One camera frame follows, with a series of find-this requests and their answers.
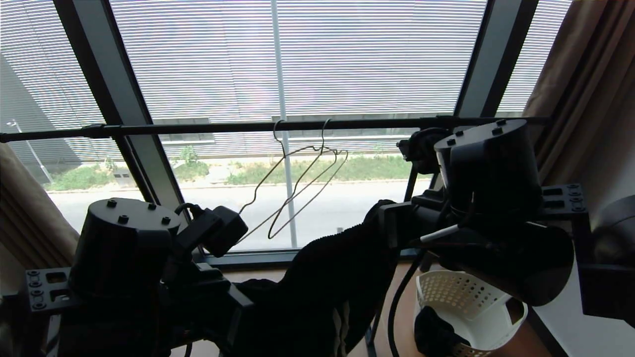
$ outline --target curb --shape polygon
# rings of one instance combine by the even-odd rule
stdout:
[[[394,180],[354,180],[354,181],[331,181],[329,185],[353,185],[353,184],[391,184],[396,182],[407,182],[407,179],[399,178]],[[324,184],[324,182],[315,182],[315,184]],[[285,186],[286,184],[262,184],[261,187],[275,187],[275,186]],[[225,185],[225,184],[210,184],[208,186],[201,187],[179,187],[181,190],[194,190],[194,189],[233,189],[233,188],[249,188],[256,187],[257,184],[246,184],[246,185]],[[138,188],[120,188],[114,190],[69,190],[69,191],[46,191],[47,194],[74,194],[74,193],[98,193],[98,192],[129,192],[129,191],[138,191]]]

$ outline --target wooden floor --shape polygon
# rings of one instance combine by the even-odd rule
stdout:
[[[401,282],[403,274],[408,270],[410,264],[400,264],[395,273],[391,287],[388,291],[388,298],[384,302],[384,313],[381,316],[377,337],[375,338],[375,348],[377,356],[390,357],[391,352],[388,348],[387,339],[387,317],[388,309],[397,286]],[[278,281],[284,274],[283,270],[269,271],[250,271],[240,273],[226,273],[225,276],[234,282],[245,281],[251,278],[266,278]],[[417,351],[415,339],[413,336],[413,318],[415,306],[415,280],[412,279],[399,302],[397,315],[395,319],[395,341],[399,349],[401,357],[421,357],[423,356]],[[172,356],[183,356],[185,348],[180,347],[172,351]],[[349,354],[350,357],[366,357],[366,345],[362,341]],[[218,356],[218,349],[214,344],[208,341],[199,341],[192,348],[192,357],[210,357]],[[496,353],[491,354],[492,357],[550,357],[551,355],[541,343],[538,336],[531,329],[529,324],[525,323],[518,330],[514,338],[501,347]]]

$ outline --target corrugated metal wall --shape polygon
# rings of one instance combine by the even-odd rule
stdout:
[[[279,1],[288,114],[451,112],[485,3]],[[522,111],[568,3],[539,3],[499,111]],[[154,119],[270,121],[278,115],[268,1],[111,0],[111,5]],[[1,11],[2,55],[49,124],[62,129],[103,123],[53,3],[1,0]],[[46,127],[41,117],[17,120],[23,130]],[[337,139],[333,145],[388,151],[395,141]],[[111,140],[65,143],[72,155],[55,145],[36,151],[45,161],[120,157]],[[213,143],[192,144],[202,156],[279,152],[271,133],[218,133]],[[164,143],[170,157],[183,146]],[[23,149],[18,155],[32,161]]]

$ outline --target wire hanger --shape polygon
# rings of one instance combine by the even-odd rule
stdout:
[[[290,153],[286,153],[285,149],[284,149],[284,144],[282,143],[282,141],[280,139],[278,139],[278,137],[276,136],[276,126],[278,123],[280,123],[283,119],[280,119],[278,121],[276,121],[276,124],[274,124],[274,130],[273,130],[273,135],[274,135],[274,139],[280,144],[280,146],[282,147],[282,151],[283,151],[283,157],[272,167],[271,171],[268,172],[265,177],[260,181],[260,183],[256,186],[256,190],[254,192],[254,198],[251,202],[245,204],[242,209],[240,210],[240,212],[242,212],[244,210],[244,208],[250,204],[252,204],[253,202],[255,202],[256,200],[256,196],[257,196],[257,190],[260,187],[260,185],[267,179],[267,177],[273,172],[273,170],[276,169],[276,167],[284,160],[284,158],[286,158],[287,156],[290,156],[292,154],[296,154],[300,151],[304,151],[307,149],[312,149],[313,151],[318,152],[318,155],[315,159],[313,159],[313,161],[311,162],[311,164],[309,164],[309,166],[306,168],[306,170],[304,170],[304,172],[300,175],[300,177],[298,178],[298,180],[296,181],[294,187],[293,187],[293,192],[291,193],[291,196],[288,197],[284,203],[281,205],[280,208],[278,208],[276,211],[274,211],[271,215],[269,215],[265,220],[263,220],[259,225],[257,225],[251,232],[247,233],[245,236],[243,236],[236,244],[242,242],[242,240],[244,240],[245,238],[247,238],[249,235],[251,235],[252,233],[254,233],[258,228],[260,228],[261,226],[263,226],[269,219],[271,219],[271,217],[276,216],[276,218],[274,219],[273,223],[271,224],[270,228],[269,228],[269,232],[267,233],[267,237],[269,239],[275,237],[281,230],[282,228],[284,228],[287,224],[289,224],[294,218],[295,216],[297,216],[307,205],[309,205],[309,203],[313,202],[313,200],[315,200],[317,198],[317,196],[319,196],[322,191],[324,191],[324,189],[326,188],[326,186],[329,184],[329,182],[331,182],[331,180],[333,179],[333,177],[335,177],[335,175],[337,174],[337,172],[341,169],[341,167],[344,165],[344,163],[348,160],[348,151],[338,151],[336,149],[332,149],[328,146],[325,146],[324,144],[324,129],[326,128],[326,125],[328,124],[328,122],[330,121],[330,119],[327,119],[324,122],[324,125],[322,126],[322,132],[321,132],[321,139],[322,139],[322,143],[319,147],[316,147],[315,145],[309,145],[297,150],[294,150],[293,152]],[[319,175],[317,175],[315,178],[313,178],[306,186],[304,186],[299,192],[297,192],[298,189],[298,185],[300,183],[300,181],[302,180],[302,178],[307,174],[307,172],[313,167],[313,165],[318,161],[318,159],[326,152],[332,152],[334,155],[334,161],[331,165],[329,165],[326,169],[324,169]],[[317,192],[317,194],[315,194],[315,196],[313,196],[303,207],[301,207],[297,212],[295,212],[295,214],[290,217],[290,219],[288,221],[286,221],[282,227],[280,227],[273,235],[271,234],[271,231],[273,230],[273,226],[276,223],[278,217],[280,216],[280,213],[282,212],[282,210],[284,209],[284,207],[286,205],[288,205],[288,203],[295,199],[297,196],[299,196],[302,192],[304,192],[311,184],[313,184],[317,179],[319,179],[320,177],[322,177],[328,170],[330,170],[336,163],[337,163],[337,156],[339,154],[341,154],[342,152],[346,152],[346,157],[344,159],[344,162],[342,162],[342,164],[335,170],[335,172],[333,172],[333,174],[331,175],[331,177],[326,181],[326,183],[322,186],[322,188]]]

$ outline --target utility box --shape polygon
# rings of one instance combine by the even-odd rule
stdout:
[[[127,168],[116,168],[112,174],[115,176],[115,181],[119,187],[124,188],[137,186],[135,180],[130,175],[130,170]]]

